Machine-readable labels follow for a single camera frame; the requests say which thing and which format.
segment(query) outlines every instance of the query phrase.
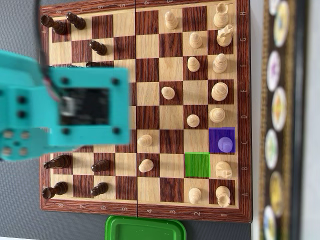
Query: black chess piece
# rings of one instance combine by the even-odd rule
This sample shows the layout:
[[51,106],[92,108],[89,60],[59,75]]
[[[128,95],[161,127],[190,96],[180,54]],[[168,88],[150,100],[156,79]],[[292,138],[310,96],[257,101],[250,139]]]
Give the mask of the black chess piece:
[[53,28],[53,31],[59,35],[64,35],[67,32],[67,26],[64,22],[54,21],[53,18],[48,15],[41,17],[41,24],[47,28]]
[[104,44],[99,43],[95,40],[92,40],[89,45],[92,50],[96,51],[96,53],[101,56],[106,55],[108,52],[107,47]]
[[66,19],[70,23],[74,24],[74,27],[76,29],[82,30],[86,27],[86,21],[82,17],[79,17],[72,12],[68,12],[68,14],[66,15]]
[[69,155],[61,155],[57,156],[51,161],[45,162],[43,167],[45,169],[64,169],[70,166],[71,156]]
[[44,199],[51,199],[56,194],[62,195],[68,191],[68,184],[65,181],[60,181],[54,187],[47,187],[42,191],[42,196]]
[[91,195],[96,197],[100,194],[105,194],[108,191],[108,184],[106,182],[100,182],[97,186],[91,189]]
[[93,164],[91,167],[91,170],[96,173],[96,172],[106,171],[108,170],[108,168],[109,168],[109,162],[107,160],[101,160]]

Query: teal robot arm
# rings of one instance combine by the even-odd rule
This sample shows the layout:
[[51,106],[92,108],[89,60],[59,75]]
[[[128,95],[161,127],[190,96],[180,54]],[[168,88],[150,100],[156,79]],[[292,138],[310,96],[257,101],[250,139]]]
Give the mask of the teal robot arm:
[[127,69],[50,67],[49,75],[63,101],[49,94],[36,61],[0,51],[2,159],[129,143]]

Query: gray table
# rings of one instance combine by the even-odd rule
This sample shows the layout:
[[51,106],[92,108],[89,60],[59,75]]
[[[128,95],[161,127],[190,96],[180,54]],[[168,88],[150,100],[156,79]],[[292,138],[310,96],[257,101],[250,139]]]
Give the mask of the gray table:
[[[43,0],[43,5],[67,0]],[[34,1],[0,1],[0,49],[37,57]],[[102,240],[107,215],[48,212],[39,207],[38,160],[0,162],[0,236]],[[250,224],[182,221],[188,240],[249,240]]]

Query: chessboard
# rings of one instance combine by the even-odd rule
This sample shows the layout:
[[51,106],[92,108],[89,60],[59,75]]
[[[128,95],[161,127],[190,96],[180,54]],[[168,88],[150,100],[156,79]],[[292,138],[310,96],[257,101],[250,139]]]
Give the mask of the chessboard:
[[[90,0],[43,6],[49,15],[67,26],[58,35],[41,26],[42,43],[48,63],[54,67],[85,67],[86,62],[129,69],[130,144],[83,146],[74,152],[44,155],[39,160],[40,207],[47,211],[79,212],[148,218],[242,222],[252,220],[252,134],[250,75],[250,6],[248,0],[226,0],[228,25],[234,29],[231,44],[217,42],[214,24],[216,0]],[[166,27],[170,11],[177,27]],[[67,21],[74,13],[86,21],[82,30]],[[189,44],[193,32],[202,39],[199,48]],[[98,55],[89,43],[96,40],[107,47]],[[227,68],[213,70],[219,54],[225,54]],[[195,57],[199,69],[192,72],[188,59]],[[217,83],[227,86],[227,97],[214,100]],[[166,99],[162,89],[174,90]],[[213,109],[223,109],[222,122],[213,122]],[[198,116],[196,127],[187,121]],[[149,146],[138,144],[151,136]],[[218,140],[229,136],[232,150],[218,149]],[[71,156],[67,168],[44,169],[43,164],[60,155]],[[140,171],[144,160],[152,169]],[[101,160],[108,169],[93,172]],[[225,162],[232,177],[217,175],[216,166]],[[51,199],[43,189],[66,182],[68,191]],[[92,196],[97,184],[108,184],[106,193]],[[229,190],[229,204],[221,207],[217,188]],[[201,197],[191,203],[190,190]]]

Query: green plastic container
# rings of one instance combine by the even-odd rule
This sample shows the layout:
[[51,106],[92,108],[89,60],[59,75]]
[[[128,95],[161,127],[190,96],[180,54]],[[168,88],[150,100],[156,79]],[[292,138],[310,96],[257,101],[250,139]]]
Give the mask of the green plastic container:
[[105,240],[186,240],[185,227],[176,220],[110,216]]

